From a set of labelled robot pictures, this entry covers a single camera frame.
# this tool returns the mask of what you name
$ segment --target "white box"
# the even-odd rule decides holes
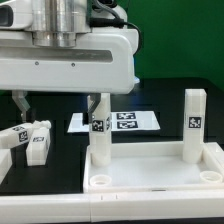
[[[28,166],[45,165],[50,143],[49,129],[41,128],[33,132],[26,150]]]

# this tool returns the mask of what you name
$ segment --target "black tabletop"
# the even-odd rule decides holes
[[[112,95],[113,111],[155,111],[159,131],[113,132],[113,143],[181,141],[184,94],[188,88],[203,88],[207,96],[205,142],[224,146],[224,91],[200,78],[141,80],[127,95]],[[36,120],[52,122],[51,146],[45,166],[28,167],[26,147],[11,149],[13,166],[0,185],[0,196],[82,193],[87,133],[68,134],[73,113],[87,109],[87,94],[30,92],[27,99]],[[11,93],[0,97],[0,130],[21,124],[20,111]],[[224,219],[168,220],[169,223],[223,223]],[[165,223],[148,221],[146,223]]]

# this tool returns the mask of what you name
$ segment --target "white block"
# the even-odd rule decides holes
[[[51,128],[49,121],[35,121],[33,124],[24,123],[0,132],[0,149],[11,149],[28,143],[35,129]]]
[[[187,163],[199,163],[202,159],[206,96],[203,89],[185,92],[183,160]]]
[[[11,149],[29,142],[33,133],[32,126],[31,123],[25,123],[1,131],[1,148]]]
[[[28,166],[45,165],[50,147],[50,131],[46,128],[35,130],[26,150]]]
[[[101,102],[93,113],[90,124],[90,149],[92,163],[96,166],[107,166],[111,162],[111,108],[110,94],[101,94]]]
[[[0,184],[4,180],[11,166],[12,157],[10,149],[0,150]]]

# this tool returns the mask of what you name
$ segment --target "white plastic object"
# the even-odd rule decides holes
[[[112,178],[108,175],[96,175],[89,182],[92,187],[109,187],[112,185]]]
[[[29,142],[33,131],[42,127],[51,128],[49,121],[24,123],[0,132],[0,149],[11,149]]]
[[[206,98],[203,89],[185,92],[183,160],[187,163],[199,163],[202,158]]]
[[[36,48],[28,34],[0,32],[0,89],[123,94],[133,89],[136,30],[93,31],[77,35],[74,49],[53,50]]]
[[[12,157],[10,149],[0,150],[0,184],[4,180],[11,166]]]
[[[223,182],[223,176],[214,171],[203,171],[200,173],[202,183],[219,184]]]
[[[13,10],[13,24],[11,27],[1,27],[6,30],[21,30],[30,27],[33,23],[32,0],[12,0],[0,4],[10,6]]]
[[[92,104],[88,97],[88,106]],[[93,113],[90,124],[90,148],[92,163],[96,166],[107,166],[111,162],[111,108],[110,94],[101,94],[101,101]]]
[[[49,129],[40,128],[33,132],[26,150],[28,166],[41,166],[46,164],[50,143]]]

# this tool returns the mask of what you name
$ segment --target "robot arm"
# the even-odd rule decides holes
[[[0,17],[4,25],[0,27],[0,89],[130,92],[138,33],[93,29],[88,20],[90,2],[13,0],[0,4],[4,12]]]

